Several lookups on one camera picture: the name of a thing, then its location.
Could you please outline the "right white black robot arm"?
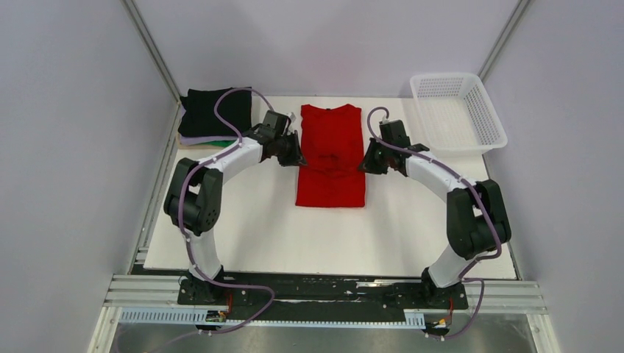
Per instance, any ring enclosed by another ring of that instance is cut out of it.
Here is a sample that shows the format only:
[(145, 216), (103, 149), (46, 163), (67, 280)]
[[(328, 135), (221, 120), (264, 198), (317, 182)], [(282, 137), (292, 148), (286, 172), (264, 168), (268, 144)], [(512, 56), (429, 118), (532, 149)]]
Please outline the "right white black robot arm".
[(447, 247), (422, 272), (420, 296), (430, 307), (447, 301), (464, 276), (482, 260), (497, 258), (511, 240), (511, 226), (500, 186), (476, 181), (438, 160), (428, 147), (412, 144), (402, 121), (381, 121), (359, 170), (382, 175), (389, 170), (424, 185), (446, 205)]

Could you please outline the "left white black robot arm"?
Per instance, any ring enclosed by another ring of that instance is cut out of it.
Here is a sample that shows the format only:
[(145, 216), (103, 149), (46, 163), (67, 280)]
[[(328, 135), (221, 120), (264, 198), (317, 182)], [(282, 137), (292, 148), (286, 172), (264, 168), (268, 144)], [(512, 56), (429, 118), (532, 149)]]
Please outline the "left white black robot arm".
[(293, 115), (268, 110), (261, 123), (242, 134), (233, 146), (202, 160), (182, 158), (175, 166), (163, 211), (179, 228), (189, 259), (181, 294), (202, 304), (215, 304), (225, 289), (224, 268), (217, 255), (214, 228), (221, 215), (224, 185), (242, 171), (276, 158), (282, 167), (303, 166)]

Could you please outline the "red t shirt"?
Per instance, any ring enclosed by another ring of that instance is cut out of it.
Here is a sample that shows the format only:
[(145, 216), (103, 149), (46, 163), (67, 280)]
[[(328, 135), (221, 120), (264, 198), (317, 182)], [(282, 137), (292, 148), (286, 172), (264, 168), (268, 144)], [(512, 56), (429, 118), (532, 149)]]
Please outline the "red t shirt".
[(351, 104), (335, 108), (305, 104), (300, 115), (307, 165), (299, 168), (295, 205), (364, 207), (366, 176), (358, 170), (364, 159), (362, 109)]

